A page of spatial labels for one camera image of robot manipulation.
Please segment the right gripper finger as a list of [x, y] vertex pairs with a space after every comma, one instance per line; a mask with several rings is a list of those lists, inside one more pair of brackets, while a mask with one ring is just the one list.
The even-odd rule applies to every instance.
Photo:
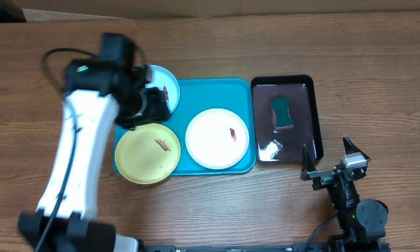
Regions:
[[300, 179], [303, 181], [308, 181], [313, 179], [316, 174], [316, 168], [312, 161], [311, 156], [309, 155], [307, 145], [304, 144], [302, 147], [302, 169], [300, 174]]
[[361, 152], [361, 150], [353, 144], [348, 136], [344, 136], [342, 140], [347, 155]]

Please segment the light blue plate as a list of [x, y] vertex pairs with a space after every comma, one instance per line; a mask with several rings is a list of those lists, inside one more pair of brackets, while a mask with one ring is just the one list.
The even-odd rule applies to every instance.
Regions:
[[180, 99], [180, 87], [176, 77], [162, 66], [150, 64], [149, 67], [152, 70], [152, 78], [146, 87], [163, 91], [169, 111], [173, 113]]

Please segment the green sponge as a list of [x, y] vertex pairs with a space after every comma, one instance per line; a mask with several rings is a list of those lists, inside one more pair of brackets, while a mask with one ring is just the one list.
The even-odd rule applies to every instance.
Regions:
[[274, 131], [280, 132], [294, 128], [294, 122], [290, 116], [289, 100], [287, 97], [273, 97], [269, 101], [272, 113]]

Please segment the white plate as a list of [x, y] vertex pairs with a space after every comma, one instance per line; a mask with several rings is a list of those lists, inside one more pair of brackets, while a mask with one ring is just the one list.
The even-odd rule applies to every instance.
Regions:
[[197, 114], [185, 131], [185, 146], [197, 164], [213, 170], [236, 165], [250, 142], [246, 123], [224, 108], [210, 108]]

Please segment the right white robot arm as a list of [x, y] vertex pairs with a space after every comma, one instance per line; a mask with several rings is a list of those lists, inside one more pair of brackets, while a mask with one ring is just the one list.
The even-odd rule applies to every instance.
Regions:
[[[343, 137], [346, 154], [329, 171], [318, 172], [307, 146], [302, 147], [300, 178], [311, 181], [314, 190], [326, 189], [334, 214], [320, 224], [308, 238], [304, 251], [390, 251], [389, 244], [380, 239], [386, 236], [385, 226], [389, 208], [375, 199], [361, 199], [354, 182], [366, 176], [370, 157]], [[336, 219], [341, 234], [328, 238], [326, 243], [314, 243], [317, 233]]]

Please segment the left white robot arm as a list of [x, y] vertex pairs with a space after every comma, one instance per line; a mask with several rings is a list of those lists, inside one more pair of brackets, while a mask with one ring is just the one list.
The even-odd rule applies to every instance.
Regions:
[[97, 189], [109, 132], [170, 117], [165, 94], [150, 86], [144, 52], [123, 34], [105, 33], [97, 54], [82, 51], [57, 81], [41, 58], [41, 67], [63, 99], [63, 123], [52, 173], [34, 213], [21, 213], [17, 228], [35, 251], [141, 251], [139, 239], [117, 234], [100, 223]]

